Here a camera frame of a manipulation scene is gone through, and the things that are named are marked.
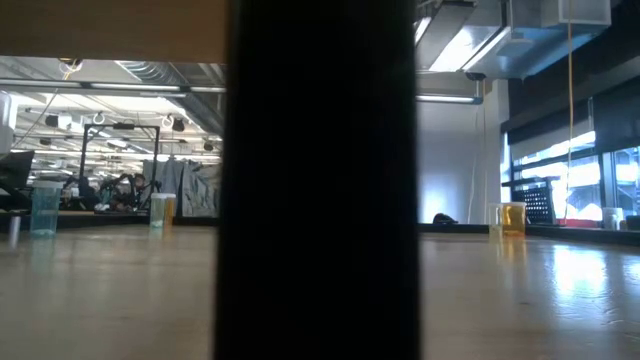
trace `black chair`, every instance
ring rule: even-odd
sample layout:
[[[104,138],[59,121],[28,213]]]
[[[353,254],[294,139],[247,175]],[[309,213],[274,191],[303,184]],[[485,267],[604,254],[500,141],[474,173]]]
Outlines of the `black chair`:
[[[555,225],[556,213],[553,207],[552,181],[559,176],[534,177],[502,184],[511,188],[511,200],[527,205],[527,220],[534,225]]]

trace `monitor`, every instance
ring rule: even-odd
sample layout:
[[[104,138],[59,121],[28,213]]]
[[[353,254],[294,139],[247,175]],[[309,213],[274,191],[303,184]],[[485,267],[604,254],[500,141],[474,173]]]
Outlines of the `monitor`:
[[[34,151],[0,154],[0,182],[20,189],[27,186]]]

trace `ventilation duct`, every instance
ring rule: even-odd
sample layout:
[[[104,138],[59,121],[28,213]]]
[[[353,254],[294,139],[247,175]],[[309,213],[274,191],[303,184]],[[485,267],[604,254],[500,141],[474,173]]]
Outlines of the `ventilation duct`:
[[[143,83],[163,85],[184,85],[180,73],[170,64],[149,61],[116,61],[131,75],[137,77]],[[182,98],[167,98],[175,105],[185,109],[187,114],[200,128],[208,133],[222,134],[223,119],[209,105],[209,101],[202,94],[188,93]]]

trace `black pole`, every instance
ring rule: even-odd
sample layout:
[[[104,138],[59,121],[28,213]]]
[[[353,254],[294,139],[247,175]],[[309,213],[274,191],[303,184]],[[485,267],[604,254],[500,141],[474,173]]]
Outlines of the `black pole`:
[[[418,360],[415,2],[229,5],[215,359]]]
[[[87,159],[87,143],[89,142],[89,129],[91,124],[84,126],[84,135],[82,136],[82,153],[80,154],[80,173],[78,174],[78,181],[82,181],[84,176],[84,162]]]
[[[154,188],[156,186],[156,168],[158,167],[158,145],[160,144],[160,127],[155,126],[156,130],[156,141],[153,147],[153,166],[151,168],[151,190],[149,190],[149,196],[153,194]]]

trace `clear plastic cup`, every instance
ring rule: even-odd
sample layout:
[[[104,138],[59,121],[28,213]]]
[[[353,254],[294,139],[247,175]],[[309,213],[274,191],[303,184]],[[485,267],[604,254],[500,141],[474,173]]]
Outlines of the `clear plastic cup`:
[[[32,238],[50,239],[56,236],[58,228],[58,209],[62,183],[54,181],[34,181],[31,197]]]
[[[149,225],[152,229],[162,229],[164,227],[165,205],[167,194],[151,194],[151,214]]]
[[[170,229],[173,225],[173,214],[176,209],[176,194],[165,194],[166,201],[164,205],[164,227]]]
[[[502,204],[503,236],[524,237],[527,223],[526,203],[512,202]]]
[[[489,239],[502,239],[502,204],[489,204]]]

